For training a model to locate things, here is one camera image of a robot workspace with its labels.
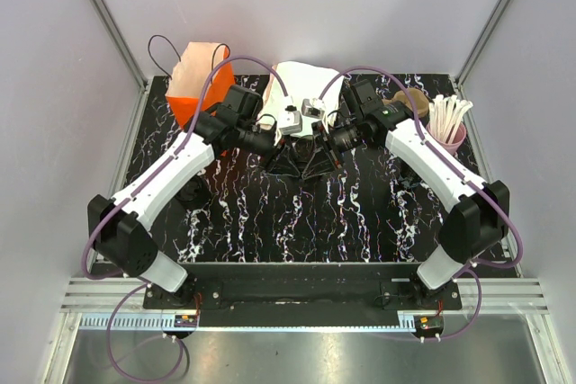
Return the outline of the orange paper bag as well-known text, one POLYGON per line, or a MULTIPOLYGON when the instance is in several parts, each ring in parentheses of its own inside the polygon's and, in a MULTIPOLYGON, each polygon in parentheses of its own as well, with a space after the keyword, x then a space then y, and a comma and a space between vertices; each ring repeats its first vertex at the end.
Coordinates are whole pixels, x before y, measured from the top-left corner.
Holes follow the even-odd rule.
MULTIPOLYGON (((194 116, 208 75, 221 61, 230 56, 230 47, 225 43, 191 41, 180 54, 166 36, 155 34, 149 38, 147 50, 155 66, 168 76, 166 100, 178 126, 184 129, 185 124, 194 116), (164 40, 177 55, 178 61, 171 73, 162 68, 151 53, 151 44, 155 38, 164 40)), ((201 103, 201 110, 207 110, 215 103, 221 103, 234 84, 233 68, 229 63, 221 67, 210 80, 201 103)))

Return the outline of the black printed paper cup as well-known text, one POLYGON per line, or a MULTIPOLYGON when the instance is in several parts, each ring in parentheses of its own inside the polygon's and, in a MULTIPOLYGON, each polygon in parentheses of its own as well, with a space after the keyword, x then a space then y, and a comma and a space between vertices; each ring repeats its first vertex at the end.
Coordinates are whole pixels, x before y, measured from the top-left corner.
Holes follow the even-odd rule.
POLYGON ((315 143, 312 136, 298 137, 292 141, 292 158, 300 170, 310 162, 314 151, 315 143))

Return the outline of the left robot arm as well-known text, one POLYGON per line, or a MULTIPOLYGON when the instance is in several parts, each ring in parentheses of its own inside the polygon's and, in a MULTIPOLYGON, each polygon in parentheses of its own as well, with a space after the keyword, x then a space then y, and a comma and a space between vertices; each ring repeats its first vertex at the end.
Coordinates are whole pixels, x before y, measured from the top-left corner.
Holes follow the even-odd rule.
POLYGON ((163 289, 174 308, 194 299, 187 271, 158 249, 149 231, 159 212, 223 151, 240 148, 268 156, 282 132, 302 128, 299 109, 285 96, 272 118, 274 129, 255 131, 262 97, 239 85, 224 100, 196 113, 174 144, 135 182, 106 199, 88 204, 89 247, 113 263, 122 274, 163 289))

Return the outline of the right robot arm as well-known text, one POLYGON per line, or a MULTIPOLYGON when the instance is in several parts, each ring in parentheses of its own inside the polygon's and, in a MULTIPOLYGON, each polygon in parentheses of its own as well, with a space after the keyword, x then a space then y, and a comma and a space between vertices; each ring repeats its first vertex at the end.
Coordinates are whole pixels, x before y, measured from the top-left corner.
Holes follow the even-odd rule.
POLYGON ((432 189, 447 213, 438 234, 438 245, 417 269, 418 281, 409 286, 417 308, 430 308, 441 297, 441 288, 461 275, 472 260, 498 243, 509 232, 509 189, 501 181, 487 183, 473 174, 425 130, 418 115, 403 103, 383 103, 372 86, 362 81, 346 96, 351 123, 328 130, 325 103, 306 99, 301 116, 312 120, 315 149, 303 177, 337 168, 343 155, 372 141, 385 146, 432 189))

